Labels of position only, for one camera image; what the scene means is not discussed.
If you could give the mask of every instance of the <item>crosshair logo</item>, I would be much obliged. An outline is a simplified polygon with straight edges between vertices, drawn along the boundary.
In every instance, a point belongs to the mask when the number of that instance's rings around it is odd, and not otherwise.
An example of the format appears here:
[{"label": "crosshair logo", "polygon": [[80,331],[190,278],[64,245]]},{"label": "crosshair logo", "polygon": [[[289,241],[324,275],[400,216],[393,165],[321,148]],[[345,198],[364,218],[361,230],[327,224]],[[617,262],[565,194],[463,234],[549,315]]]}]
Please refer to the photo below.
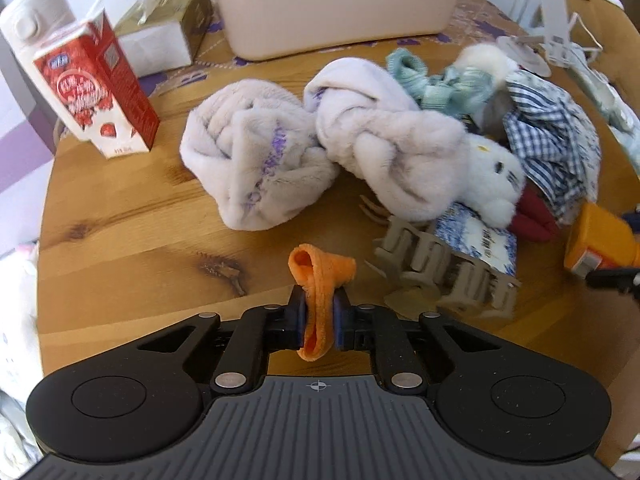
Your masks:
[{"label": "crosshair logo", "polygon": [[312,390],[315,390],[316,392],[321,392],[326,387],[330,386],[330,384],[323,383],[322,381],[316,381],[314,383],[308,384],[307,386]]}]

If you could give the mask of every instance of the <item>green ribbon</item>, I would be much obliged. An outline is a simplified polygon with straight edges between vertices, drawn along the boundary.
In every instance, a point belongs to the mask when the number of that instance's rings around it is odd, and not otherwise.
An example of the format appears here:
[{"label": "green ribbon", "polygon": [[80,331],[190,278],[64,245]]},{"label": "green ribbon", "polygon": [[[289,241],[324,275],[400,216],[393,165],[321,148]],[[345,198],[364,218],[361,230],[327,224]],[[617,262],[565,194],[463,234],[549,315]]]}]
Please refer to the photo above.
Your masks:
[{"label": "green ribbon", "polygon": [[386,57],[386,70],[422,110],[458,119],[478,110],[494,94],[491,74],[473,67],[459,72],[451,65],[443,74],[429,76],[425,63],[405,48]]}]

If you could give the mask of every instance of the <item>red fabric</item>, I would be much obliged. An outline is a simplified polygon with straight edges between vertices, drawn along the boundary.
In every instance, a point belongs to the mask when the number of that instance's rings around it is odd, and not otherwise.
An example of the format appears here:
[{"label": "red fabric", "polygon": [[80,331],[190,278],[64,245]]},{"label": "red fabric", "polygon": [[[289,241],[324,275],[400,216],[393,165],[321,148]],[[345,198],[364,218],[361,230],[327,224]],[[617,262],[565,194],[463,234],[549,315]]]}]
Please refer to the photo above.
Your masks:
[{"label": "red fabric", "polygon": [[525,186],[508,229],[518,238],[532,242],[548,242],[558,235],[556,219],[538,196],[533,184]]}]

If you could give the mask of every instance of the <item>metal screw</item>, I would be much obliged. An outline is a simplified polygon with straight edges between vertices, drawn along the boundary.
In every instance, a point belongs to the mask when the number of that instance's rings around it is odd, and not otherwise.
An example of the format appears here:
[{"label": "metal screw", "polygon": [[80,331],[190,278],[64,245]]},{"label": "metal screw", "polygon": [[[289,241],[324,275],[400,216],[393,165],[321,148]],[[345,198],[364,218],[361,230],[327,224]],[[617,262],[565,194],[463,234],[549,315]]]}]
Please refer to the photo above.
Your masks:
[{"label": "metal screw", "polygon": [[246,383],[246,377],[238,372],[226,372],[216,377],[216,384],[220,388],[239,388]]},{"label": "metal screw", "polygon": [[411,372],[401,372],[391,377],[391,382],[398,388],[417,388],[422,384],[422,377]]}]

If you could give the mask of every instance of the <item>wood knot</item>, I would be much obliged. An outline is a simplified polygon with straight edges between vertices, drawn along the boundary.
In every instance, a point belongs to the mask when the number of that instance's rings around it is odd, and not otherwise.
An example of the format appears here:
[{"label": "wood knot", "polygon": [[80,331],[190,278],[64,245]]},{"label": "wood knot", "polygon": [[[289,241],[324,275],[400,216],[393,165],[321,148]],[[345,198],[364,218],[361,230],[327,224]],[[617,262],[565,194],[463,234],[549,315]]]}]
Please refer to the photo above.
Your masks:
[{"label": "wood knot", "polygon": [[198,256],[200,257],[199,269],[209,276],[226,280],[233,288],[236,296],[246,296],[246,292],[240,283],[243,271],[238,262],[224,256],[215,256],[207,253],[199,253]]},{"label": "wood knot", "polygon": [[83,240],[91,231],[91,227],[85,223],[74,225],[66,232],[66,239],[69,241]]}]

